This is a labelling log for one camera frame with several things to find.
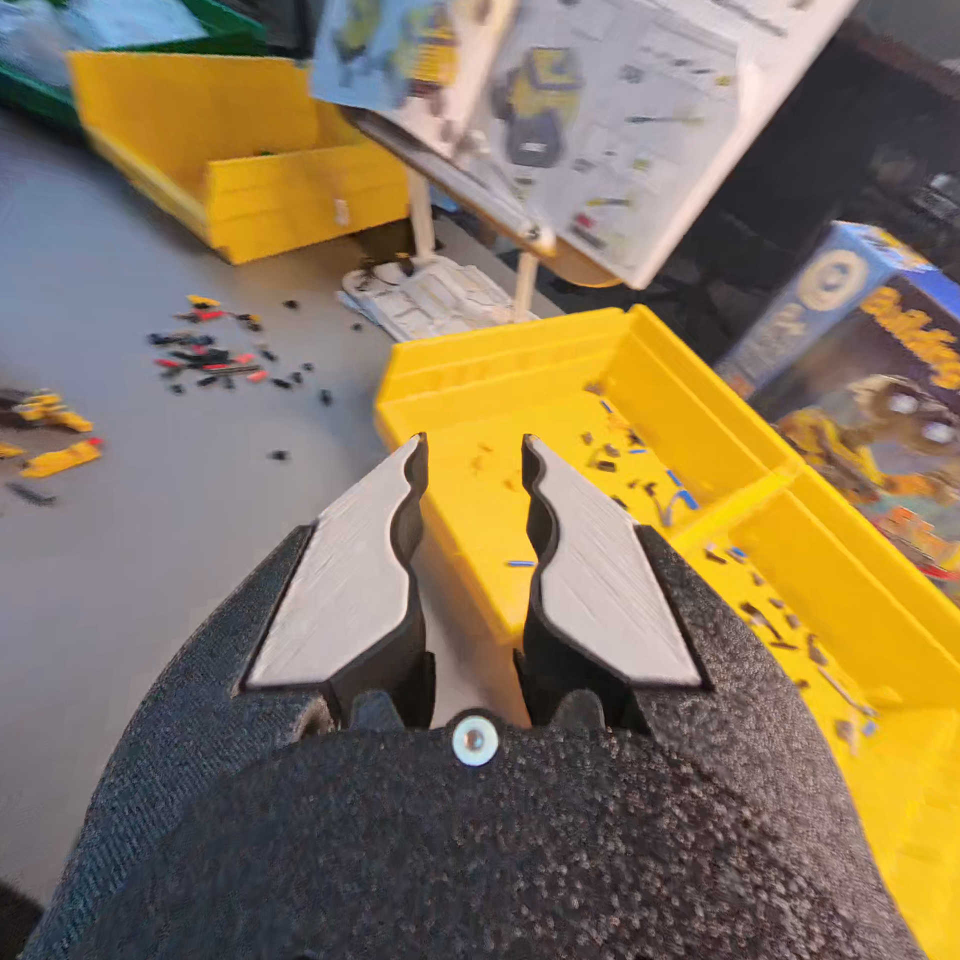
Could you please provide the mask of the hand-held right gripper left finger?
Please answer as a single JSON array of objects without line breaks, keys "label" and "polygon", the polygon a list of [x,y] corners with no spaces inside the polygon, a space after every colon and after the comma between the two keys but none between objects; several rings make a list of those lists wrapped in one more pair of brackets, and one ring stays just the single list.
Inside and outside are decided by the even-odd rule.
[{"label": "hand-held right gripper left finger", "polygon": [[413,559],[424,534],[426,436],[326,507],[246,669],[251,690],[390,689],[426,653]]}]

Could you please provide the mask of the instruction booklet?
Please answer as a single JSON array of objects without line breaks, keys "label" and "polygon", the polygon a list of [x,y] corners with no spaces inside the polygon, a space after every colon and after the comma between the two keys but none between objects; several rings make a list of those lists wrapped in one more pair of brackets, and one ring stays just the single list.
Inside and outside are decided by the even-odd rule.
[{"label": "instruction booklet", "polygon": [[324,2],[310,92],[570,282],[642,290],[855,6]]}]

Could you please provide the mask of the grey brick assembly, blue pins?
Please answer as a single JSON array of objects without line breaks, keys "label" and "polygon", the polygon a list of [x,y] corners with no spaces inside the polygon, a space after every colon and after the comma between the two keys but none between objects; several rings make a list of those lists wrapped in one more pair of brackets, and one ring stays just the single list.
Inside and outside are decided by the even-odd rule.
[{"label": "grey brick assembly, blue pins", "polygon": [[2,417],[30,428],[55,428],[76,434],[90,434],[91,420],[73,410],[62,397],[48,390],[2,390]]}]

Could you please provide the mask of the clear plastic bag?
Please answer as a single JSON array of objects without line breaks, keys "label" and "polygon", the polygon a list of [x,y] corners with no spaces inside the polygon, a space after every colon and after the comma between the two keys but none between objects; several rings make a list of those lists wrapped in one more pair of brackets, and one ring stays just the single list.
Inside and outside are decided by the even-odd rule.
[{"label": "clear plastic bag", "polygon": [[19,1],[1,3],[2,54],[189,42],[209,35],[180,1]]}]

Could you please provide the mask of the green plastic bin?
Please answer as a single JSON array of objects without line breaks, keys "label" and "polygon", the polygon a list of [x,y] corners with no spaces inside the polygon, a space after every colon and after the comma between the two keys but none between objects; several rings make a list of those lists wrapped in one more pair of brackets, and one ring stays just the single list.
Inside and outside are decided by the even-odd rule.
[{"label": "green plastic bin", "polygon": [[[231,6],[214,1],[185,1],[186,10],[198,20],[203,35],[196,38],[108,46],[108,52],[266,56],[267,35],[255,19]],[[24,72],[2,57],[1,102],[12,111],[30,116],[51,129],[71,136],[82,134],[82,124],[68,87],[57,86]]]}]

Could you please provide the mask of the robot kit box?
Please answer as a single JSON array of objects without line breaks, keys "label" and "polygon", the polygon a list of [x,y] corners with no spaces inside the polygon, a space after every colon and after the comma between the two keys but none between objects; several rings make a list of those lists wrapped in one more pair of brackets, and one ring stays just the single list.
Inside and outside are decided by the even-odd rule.
[{"label": "robot kit box", "polygon": [[714,370],[958,604],[953,278],[883,229],[835,221]]}]

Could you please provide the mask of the grey desk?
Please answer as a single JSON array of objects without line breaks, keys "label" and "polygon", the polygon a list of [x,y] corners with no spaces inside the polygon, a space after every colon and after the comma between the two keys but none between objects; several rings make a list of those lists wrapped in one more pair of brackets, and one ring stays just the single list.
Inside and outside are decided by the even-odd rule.
[{"label": "grey desk", "polygon": [[[83,145],[2,111],[2,383],[90,419],[51,505],[2,486],[2,880],[46,905],[90,796],[174,653],[383,455],[392,341],[337,298],[352,238],[234,268]],[[188,295],[258,315],[278,375],[183,392],[147,337]]]}]

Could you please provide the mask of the yellow brick arm piece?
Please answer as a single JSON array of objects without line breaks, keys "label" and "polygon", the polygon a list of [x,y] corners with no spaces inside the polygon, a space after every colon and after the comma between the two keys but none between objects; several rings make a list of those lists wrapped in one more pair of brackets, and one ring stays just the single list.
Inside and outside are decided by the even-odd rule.
[{"label": "yellow brick arm piece", "polygon": [[19,471],[22,478],[43,480],[91,464],[103,455],[101,438],[79,440],[64,449],[36,455],[25,461]]}]

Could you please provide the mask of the small pieces inside bin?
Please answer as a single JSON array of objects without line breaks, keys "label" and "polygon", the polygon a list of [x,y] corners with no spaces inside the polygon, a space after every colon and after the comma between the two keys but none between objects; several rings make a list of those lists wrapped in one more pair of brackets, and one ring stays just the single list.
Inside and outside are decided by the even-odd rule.
[{"label": "small pieces inside bin", "polygon": [[716,593],[780,665],[838,759],[866,757],[881,730],[881,710],[822,636],[738,546],[709,539],[698,559]]},{"label": "small pieces inside bin", "polygon": [[666,456],[662,438],[582,391],[523,407],[474,402],[460,412],[458,439],[471,509],[463,557],[496,576],[530,573],[536,558],[525,527],[530,497],[522,480],[522,441],[532,434],[641,522],[660,530],[696,519],[715,489]]}]

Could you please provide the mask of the scattered small building pieces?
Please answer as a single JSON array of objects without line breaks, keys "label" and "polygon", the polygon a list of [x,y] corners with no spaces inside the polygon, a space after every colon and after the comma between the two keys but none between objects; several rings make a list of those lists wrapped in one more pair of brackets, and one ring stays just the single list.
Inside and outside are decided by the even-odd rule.
[{"label": "scattered small building pieces", "polygon": [[266,316],[200,300],[137,332],[138,452],[184,474],[288,465],[342,474],[354,382],[347,325],[303,300]]}]

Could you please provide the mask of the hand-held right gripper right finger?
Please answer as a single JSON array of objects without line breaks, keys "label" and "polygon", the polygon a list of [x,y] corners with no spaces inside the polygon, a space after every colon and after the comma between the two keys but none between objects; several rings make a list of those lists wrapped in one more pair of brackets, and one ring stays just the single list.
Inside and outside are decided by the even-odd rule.
[{"label": "hand-held right gripper right finger", "polygon": [[629,510],[538,436],[521,443],[536,564],[526,627],[628,688],[703,677]]}]

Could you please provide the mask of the white instruction sheet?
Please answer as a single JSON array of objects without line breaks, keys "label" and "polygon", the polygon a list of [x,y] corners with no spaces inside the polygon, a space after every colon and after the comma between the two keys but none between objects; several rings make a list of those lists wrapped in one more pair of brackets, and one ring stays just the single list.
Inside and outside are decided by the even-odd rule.
[{"label": "white instruction sheet", "polygon": [[342,279],[341,302],[395,342],[433,339],[532,321],[513,298],[474,265],[437,256],[363,266]]}]

